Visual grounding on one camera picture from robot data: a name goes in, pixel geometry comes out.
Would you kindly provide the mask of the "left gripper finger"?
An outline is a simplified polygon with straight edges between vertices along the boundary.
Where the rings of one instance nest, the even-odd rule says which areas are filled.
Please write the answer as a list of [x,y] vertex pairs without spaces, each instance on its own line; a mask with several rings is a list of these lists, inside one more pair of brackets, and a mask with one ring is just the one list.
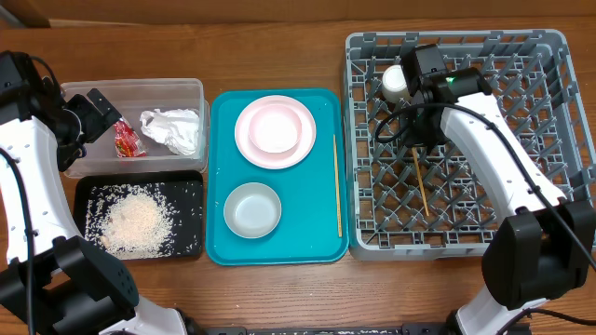
[[85,96],[75,94],[67,102],[67,109],[72,112],[88,112],[91,110],[91,102]]
[[102,115],[101,121],[103,131],[107,130],[122,118],[121,113],[97,88],[90,90],[87,96]]

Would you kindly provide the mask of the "white cup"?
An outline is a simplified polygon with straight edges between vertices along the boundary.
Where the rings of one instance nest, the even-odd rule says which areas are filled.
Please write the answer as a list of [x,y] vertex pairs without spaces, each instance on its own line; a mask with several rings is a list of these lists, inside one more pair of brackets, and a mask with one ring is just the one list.
[[398,103],[401,100],[409,101],[411,99],[400,65],[392,65],[383,72],[381,89],[383,97],[388,102]]

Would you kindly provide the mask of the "grey bowl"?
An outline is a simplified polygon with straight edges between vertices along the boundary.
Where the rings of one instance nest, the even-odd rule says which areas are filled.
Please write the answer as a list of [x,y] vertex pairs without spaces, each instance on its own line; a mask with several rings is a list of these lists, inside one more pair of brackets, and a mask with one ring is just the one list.
[[266,184],[248,182],[227,196],[223,217],[227,227],[242,238],[269,235],[278,226],[282,206],[278,194]]

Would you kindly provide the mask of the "large pink plate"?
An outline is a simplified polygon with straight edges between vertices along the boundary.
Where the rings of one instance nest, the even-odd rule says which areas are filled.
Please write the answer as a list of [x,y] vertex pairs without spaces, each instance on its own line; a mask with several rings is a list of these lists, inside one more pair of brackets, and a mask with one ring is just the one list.
[[[288,152],[268,154],[259,150],[249,136],[249,122],[252,112],[266,104],[281,104],[292,108],[302,121],[302,135],[298,143]],[[266,169],[289,168],[300,163],[312,150],[317,137],[314,116],[297,99],[282,95],[265,96],[251,102],[240,113],[235,125],[235,141],[241,154],[252,164]]]

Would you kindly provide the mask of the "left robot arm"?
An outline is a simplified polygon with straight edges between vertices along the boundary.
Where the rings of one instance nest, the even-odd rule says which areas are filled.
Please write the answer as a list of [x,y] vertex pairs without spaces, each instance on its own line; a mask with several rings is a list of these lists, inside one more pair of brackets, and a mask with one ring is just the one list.
[[60,175],[120,112],[97,89],[66,100],[43,61],[1,55],[1,303],[32,334],[198,334],[182,311],[140,295],[124,263],[80,234]]

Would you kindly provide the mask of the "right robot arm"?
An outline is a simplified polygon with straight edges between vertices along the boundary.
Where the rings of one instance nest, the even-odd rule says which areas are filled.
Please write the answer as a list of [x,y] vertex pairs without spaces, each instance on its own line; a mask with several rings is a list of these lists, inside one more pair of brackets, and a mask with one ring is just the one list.
[[401,66],[413,98],[402,109],[405,144],[451,141],[494,209],[498,230],[481,259],[484,286],[453,312],[454,334],[506,334],[541,305],[582,287],[595,266],[595,210],[570,200],[535,165],[510,130],[476,68],[450,71],[436,45],[416,47]]

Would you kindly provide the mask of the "wooden chopstick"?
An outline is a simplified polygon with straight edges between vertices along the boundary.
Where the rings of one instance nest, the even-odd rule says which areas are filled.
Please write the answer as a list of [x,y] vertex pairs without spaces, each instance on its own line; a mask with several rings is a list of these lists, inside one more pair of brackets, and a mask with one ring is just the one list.
[[340,185],[339,185],[337,140],[336,140],[335,135],[333,135],[333,137],[332,137],[332,144],[333,144],[334,187],[335,187],[337,228],[338,228],[338,236],[340,238],[342,238],[343,237],[343,226],[342,226],[341,192],[340,192]]
[[419,161],[418,161],[418,152],[415,147],[412,147],[411,151],[412,151],[412,156],[413,156],[413,164],[415,166],[415,171],[416,171],[416,178],[418,181],[420,194],[421,194],[422,202],[423,202],[423,206],[424,206],[425,217],[427,217],[429,215],[429,210],[428,210],[428,205],[427,205],[425,186],[424,186],[424,182],[422,179],[422,173],[421,173],[421,169],[420,169],[420,165],[419,165]]

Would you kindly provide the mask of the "white napkin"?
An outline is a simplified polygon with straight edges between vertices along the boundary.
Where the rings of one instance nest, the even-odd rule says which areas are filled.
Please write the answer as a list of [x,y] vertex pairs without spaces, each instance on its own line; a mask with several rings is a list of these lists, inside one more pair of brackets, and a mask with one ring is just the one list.
[[178,155],[194,154],[199,145],[200,118],[194,110],[159,109],[140,115],[142,134]]

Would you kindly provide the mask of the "small pink plate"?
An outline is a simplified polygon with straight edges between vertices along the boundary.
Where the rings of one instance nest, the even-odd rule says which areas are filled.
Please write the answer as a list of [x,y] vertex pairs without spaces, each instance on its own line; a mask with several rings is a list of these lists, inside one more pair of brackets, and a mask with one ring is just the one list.
[[290,107],[266,104],[257,107],[249,122],[251,142],[268,154],[288,152],[300,140],[302,121]]

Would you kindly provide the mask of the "red snack wrapper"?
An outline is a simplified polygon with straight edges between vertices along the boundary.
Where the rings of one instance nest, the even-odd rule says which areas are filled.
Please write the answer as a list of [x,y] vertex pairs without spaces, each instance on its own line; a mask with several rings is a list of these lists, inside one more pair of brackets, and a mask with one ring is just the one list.
[[121,117],[114,123],[115,150],[120,158],[146,156],[146,148],[129,122]]

